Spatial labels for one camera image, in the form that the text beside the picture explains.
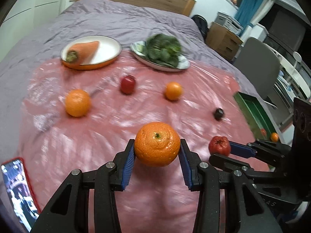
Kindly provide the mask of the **dark purple plum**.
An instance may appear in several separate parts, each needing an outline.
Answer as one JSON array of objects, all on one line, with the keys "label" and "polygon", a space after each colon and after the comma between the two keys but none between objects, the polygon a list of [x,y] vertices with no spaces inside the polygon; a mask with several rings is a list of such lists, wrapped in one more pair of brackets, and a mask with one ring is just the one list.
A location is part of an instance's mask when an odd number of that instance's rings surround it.
[{"label": "dark purple plum", "polygon": [[220,121],[223,119],[225,113],[222,108],[216,108],[215,111],[213,112],[214,119],[217,121]]}]

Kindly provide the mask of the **mandarin orange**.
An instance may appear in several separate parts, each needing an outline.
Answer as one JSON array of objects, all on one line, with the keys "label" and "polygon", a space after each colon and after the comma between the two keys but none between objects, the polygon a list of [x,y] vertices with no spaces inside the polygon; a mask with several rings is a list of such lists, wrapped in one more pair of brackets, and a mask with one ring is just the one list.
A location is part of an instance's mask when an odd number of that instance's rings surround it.
[{"label": "mandarin orange", "polygon": [[180,144],[178,133],[169,124],[151,122],[143,125],[135,137],[135,155],[146,166],[165,167],[177,157]]}]

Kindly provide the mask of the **small back red apple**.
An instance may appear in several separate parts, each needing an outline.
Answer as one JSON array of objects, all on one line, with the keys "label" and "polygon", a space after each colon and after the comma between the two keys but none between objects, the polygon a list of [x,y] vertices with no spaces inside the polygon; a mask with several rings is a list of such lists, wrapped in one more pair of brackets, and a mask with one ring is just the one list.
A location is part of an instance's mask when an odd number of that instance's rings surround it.
[{"label": "small back red apple", "polygon": [[132,94],[135,91],[136,80],[132,75],[122,77],[120,82],[120,91],[124,94]]}]

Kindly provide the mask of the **green rectangular tray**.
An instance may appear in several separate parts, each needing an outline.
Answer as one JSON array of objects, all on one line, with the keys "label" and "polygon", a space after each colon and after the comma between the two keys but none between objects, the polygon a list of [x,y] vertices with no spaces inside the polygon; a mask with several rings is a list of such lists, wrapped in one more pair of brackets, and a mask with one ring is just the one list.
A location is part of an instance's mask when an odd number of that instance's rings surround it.
[{"label": "green rectangular tray", "polygon": [[[271,141],[270,134],[276,133],[278,129],[273,125],[272,119],[269,118],[258,98],[239,91],[233,97],[244,115],[253,136],[256,139]],[[262,128],[266,130],[266,137],[263,137],[260,132]]]}]

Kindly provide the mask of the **red smartphone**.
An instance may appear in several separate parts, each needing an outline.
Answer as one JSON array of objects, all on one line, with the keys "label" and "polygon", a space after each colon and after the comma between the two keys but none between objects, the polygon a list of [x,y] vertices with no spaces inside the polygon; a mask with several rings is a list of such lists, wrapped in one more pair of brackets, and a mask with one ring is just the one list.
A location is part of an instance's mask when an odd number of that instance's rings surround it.
[{"label": "red smartphone", "polygon": [[1,164],[5,190],[19,223],[30,232],[41,213],[24,161],[20,157]]}]

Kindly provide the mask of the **grey office chair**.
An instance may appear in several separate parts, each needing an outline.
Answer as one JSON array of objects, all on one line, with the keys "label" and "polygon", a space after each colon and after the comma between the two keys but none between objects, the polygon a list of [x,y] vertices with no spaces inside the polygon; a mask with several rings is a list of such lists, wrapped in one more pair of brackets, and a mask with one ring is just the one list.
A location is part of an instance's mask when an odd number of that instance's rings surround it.
[{"label": "grey office chair", "polygon": [[268,94],[273,91],[280,61],[268,46],[254,37],[248,38],[233,66],[247,77],[264,102],[276,110],[277,106],[268,99]]}]

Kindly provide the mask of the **white desk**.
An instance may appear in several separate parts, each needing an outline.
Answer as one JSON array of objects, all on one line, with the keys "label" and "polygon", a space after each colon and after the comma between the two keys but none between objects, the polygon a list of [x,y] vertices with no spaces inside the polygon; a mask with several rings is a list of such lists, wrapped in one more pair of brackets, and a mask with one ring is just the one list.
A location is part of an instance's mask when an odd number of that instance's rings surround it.
[{"label": "white desk", "polygon": [[310,87],[307,82],[303,79],[302,75],[298,72],[296,68],[283,57],[279,52],[274,50],[272,47],[268,48],[279,58],[282,68],[286,71],[292,81],[298,86],[300,92],[306,99],[310,98]]}]

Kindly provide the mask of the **white desk lamp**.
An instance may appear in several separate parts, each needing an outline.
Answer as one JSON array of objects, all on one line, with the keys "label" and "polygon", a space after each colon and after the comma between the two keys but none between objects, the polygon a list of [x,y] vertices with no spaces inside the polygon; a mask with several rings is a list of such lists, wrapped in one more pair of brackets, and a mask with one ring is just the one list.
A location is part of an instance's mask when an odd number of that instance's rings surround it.
[{"label": "white desk lamp", "polygon": [[296,69],[298,64],[301,63],[302,57],[301,57],[301,55],[298,52],[293,52],[293,57],[294,57],[294,60],[295,60],[293,68]]}]

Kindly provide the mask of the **wooden nightstand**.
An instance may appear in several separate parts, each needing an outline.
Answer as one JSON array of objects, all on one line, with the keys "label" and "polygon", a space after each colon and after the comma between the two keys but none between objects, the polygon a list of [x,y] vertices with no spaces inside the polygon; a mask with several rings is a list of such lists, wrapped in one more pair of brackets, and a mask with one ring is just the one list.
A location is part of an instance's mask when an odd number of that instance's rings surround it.
[{"label": "wooden nightstand", "polygon": [[231,61],[237,54],[242,40],[229,29],[212,22],[205,43],[220,56]]}]

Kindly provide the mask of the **white patterned plate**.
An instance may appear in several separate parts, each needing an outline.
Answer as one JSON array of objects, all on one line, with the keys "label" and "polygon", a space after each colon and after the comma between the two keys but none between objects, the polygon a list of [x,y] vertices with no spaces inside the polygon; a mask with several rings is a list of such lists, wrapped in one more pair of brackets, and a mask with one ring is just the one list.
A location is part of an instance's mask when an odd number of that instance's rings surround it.
[{"label": "white patterned plate", "polygon": [[138,41],[132,43],[130,49],[138,61],[155,70],[175,73],[190,68],[177,40]]}]

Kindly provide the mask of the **black backpack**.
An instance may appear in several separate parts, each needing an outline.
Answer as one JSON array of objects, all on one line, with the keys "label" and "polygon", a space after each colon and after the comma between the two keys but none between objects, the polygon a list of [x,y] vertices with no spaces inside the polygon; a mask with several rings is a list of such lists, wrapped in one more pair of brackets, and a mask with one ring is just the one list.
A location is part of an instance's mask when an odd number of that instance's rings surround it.
[{"label": "black backpack", "polygon": [[209,28],[208,28],[208,23],[205,20],[205,18],[202,17],[201,15],[193,15],[191,19],[197,25],[200,33],[202,34],[203,39],[206,40],[207,34],[209,33]]}]

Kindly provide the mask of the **right blue curtain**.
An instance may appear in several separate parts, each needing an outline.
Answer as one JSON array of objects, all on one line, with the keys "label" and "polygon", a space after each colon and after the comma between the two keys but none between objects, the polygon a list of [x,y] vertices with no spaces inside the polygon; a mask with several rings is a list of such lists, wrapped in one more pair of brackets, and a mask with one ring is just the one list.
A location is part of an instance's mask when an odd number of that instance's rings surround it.
[{"label": "right blue curtain", "polygon": [[241,36],[246,27],[250,25],[252,17],[255,15],[263,0],[242,0],[237,13],[235,14],[235,20],[243,27],[239,36]]}]

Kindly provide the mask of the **orange rimmed white plate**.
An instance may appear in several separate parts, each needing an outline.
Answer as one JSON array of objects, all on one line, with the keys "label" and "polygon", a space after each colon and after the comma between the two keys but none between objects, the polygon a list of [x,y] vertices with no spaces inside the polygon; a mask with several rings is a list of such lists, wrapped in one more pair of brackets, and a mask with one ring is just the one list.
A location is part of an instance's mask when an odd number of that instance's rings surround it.
[{"label": "orange rimmed white plate", "polygon": [[61,62],[74,70],[96,70],[114,62],[122,52],[121,44],[107,36],[87,36],[67,44]]}]

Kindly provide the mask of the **orange carrot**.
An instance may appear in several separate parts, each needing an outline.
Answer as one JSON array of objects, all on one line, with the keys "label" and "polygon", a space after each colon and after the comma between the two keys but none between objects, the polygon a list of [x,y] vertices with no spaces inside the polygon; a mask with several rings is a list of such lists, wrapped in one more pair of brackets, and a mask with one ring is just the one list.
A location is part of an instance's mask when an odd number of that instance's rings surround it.
[{"label": "orange carrot", "polygon": [[99,41],[74,44],[68,49],[65,61],[72,65],[81,65],[93,58],[99,45]]}]

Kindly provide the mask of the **white wardrobe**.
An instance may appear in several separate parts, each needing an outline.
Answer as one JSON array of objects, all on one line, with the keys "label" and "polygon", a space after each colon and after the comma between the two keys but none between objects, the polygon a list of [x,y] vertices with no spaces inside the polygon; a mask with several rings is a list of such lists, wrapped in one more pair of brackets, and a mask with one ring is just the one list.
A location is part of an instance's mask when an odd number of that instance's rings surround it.
[{"label": "white wardrobe", "polygon": [[1,59],[34,28],[57,17],[75,0],[17,0],[1,24]]}]

